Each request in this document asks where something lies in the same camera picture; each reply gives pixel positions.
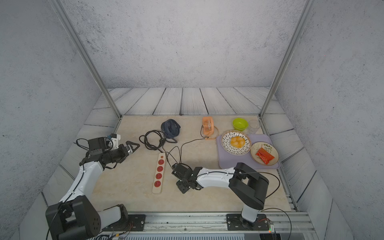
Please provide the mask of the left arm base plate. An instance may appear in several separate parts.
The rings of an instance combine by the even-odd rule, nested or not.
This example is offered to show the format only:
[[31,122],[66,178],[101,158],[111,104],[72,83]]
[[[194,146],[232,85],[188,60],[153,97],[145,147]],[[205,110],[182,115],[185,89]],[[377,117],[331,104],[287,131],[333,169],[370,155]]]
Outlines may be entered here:
[[123,215],[119,221],[102,229],[104,232],[142,232],[146,215]]

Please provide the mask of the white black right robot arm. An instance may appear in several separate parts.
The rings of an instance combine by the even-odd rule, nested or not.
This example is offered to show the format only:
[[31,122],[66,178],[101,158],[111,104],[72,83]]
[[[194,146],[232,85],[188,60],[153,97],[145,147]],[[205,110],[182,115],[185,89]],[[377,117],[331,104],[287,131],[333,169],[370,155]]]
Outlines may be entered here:
[[172,175],[179,179],[176,185],[183,194],[190,189],[202,190],[208,187],[232,190],[244,204],[241,220],[245,224],[254,225],[259,212],[264,209],[269,180],[245,163],[237,163],[233,168],[222,170],[203,167],[191,169],[179,163],[172,165]]

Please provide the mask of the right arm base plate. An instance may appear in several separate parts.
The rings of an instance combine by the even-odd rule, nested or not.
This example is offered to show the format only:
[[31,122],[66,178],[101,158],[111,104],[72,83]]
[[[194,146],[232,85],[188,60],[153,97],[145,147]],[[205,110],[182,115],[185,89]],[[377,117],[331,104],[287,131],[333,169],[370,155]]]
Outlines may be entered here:
[[241,214],[227,214],[228,231],[270,231],[270,221],[265,214],[258,214],[254,222],[245,220]]

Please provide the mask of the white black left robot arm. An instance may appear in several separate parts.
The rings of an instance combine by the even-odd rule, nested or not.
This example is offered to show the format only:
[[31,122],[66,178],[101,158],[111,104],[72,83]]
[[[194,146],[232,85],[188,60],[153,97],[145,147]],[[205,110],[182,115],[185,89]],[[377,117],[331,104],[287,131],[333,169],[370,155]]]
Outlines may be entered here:
[[48,222],[47,237],[53,240],[87,240],[99,233],[112,230],[130,232],[134,222],[124,205],[97,211],[90,201],[94,187],[104,170],[110,164],[120,164],[133,154],[140,144],[127,141],[119,144],[115,135],[88,141],[81,160],[79,173],[68,192],[61,200],[46,210]]

